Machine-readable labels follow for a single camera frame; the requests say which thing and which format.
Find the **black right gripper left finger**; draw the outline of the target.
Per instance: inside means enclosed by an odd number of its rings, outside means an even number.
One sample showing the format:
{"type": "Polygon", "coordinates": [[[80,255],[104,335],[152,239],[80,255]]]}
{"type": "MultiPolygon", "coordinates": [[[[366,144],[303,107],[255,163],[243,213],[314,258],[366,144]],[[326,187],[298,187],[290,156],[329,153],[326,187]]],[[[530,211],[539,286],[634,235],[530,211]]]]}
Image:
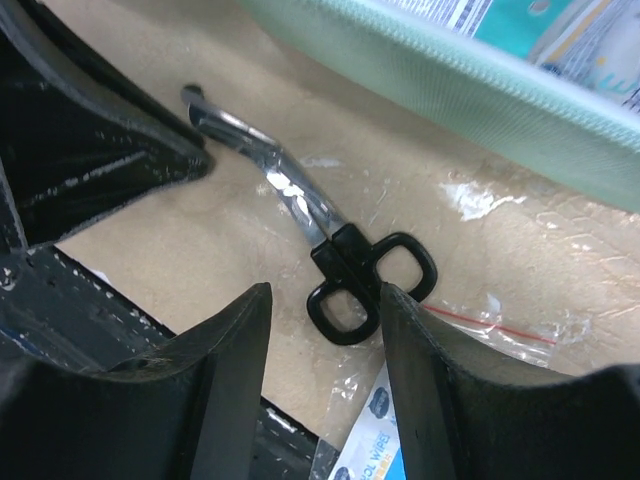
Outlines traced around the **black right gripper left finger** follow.
{"type": "Polygon", "coordinates": [[[263,384],[272,289],[108,371],[29,354],[1,363],[5,479],[245,479],[263,384]]]}

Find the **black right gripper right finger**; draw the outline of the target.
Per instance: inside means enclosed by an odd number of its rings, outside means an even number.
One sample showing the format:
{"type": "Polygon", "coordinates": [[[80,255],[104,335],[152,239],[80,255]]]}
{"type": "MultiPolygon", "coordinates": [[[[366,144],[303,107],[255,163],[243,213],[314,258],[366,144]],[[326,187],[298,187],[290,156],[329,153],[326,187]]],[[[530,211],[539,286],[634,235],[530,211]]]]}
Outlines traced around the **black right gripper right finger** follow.
{"type": "Polygon", "coordinates": [[[635,479],[639,368],[561,374],[381,291],[386,364],[410,479],[635,479]]]}

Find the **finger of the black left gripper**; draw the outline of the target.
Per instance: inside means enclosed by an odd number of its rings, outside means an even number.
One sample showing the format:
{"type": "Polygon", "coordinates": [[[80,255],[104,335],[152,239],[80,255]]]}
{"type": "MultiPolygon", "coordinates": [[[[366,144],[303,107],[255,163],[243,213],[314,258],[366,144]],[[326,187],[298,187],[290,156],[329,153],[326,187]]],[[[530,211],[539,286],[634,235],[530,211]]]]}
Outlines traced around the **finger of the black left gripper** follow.
{"type": "Polygon", "coordinates": [[[1,244],[40,248],[207,176],[203,138],[38,1],[1,5],[1,244]]]}

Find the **black handled scissors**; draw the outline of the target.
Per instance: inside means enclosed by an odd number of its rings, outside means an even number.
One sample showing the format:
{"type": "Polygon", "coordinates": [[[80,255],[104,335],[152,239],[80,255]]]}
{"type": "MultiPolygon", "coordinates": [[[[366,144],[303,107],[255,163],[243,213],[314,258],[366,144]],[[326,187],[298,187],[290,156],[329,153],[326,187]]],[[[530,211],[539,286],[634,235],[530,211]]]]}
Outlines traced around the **black handled scissors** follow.
{"type": "Polygon", "coordinates": [[[329,342],[356,345],[376,332],[380,325],[382,285],[378,263],[395,248],[404,248],[420,267],[420,280],[408,295],[421,302],[434,290],[437,267],[415,237],[394,232],[376,243],[370,242],[356,224],[343,218],[279,141],[209,103],[197,85],[184,86],[181,100],[192,126],[200,134],[248,158],[261,171],[305,236],[311,247],[310,257],[324,276],[324,281],[309,294],[306,309],[312,323],[329,342]],[[328,298],[339,291],[349,293],[366,314],[364,322],[354,329],[339,329],[324,311],[328,298]]]}

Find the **mint green medicine case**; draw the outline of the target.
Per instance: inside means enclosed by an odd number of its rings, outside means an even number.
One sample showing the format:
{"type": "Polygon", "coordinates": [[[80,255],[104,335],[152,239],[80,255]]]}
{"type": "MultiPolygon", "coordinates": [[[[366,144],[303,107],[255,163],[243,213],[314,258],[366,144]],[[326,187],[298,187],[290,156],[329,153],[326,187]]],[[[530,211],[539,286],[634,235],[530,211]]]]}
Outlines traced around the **mint green medicine case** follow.
{"type": "Polygon", "coordinates": [[[508,160],[639,208],[639,118],[479,41],[380,1],[249,1],[269,34],[508,160]]]}

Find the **teal header clear packet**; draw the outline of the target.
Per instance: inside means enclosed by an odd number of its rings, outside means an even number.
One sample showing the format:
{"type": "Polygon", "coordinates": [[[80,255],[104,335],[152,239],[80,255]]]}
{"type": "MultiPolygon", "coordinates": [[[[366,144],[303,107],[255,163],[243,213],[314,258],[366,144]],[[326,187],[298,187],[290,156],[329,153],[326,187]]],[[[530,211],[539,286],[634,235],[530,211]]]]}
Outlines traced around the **teal header clear packet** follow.
{"type": "Polygon", "coordinates": [[[637,1],[470,1],[453,28],[639,111],[637,1]]]}

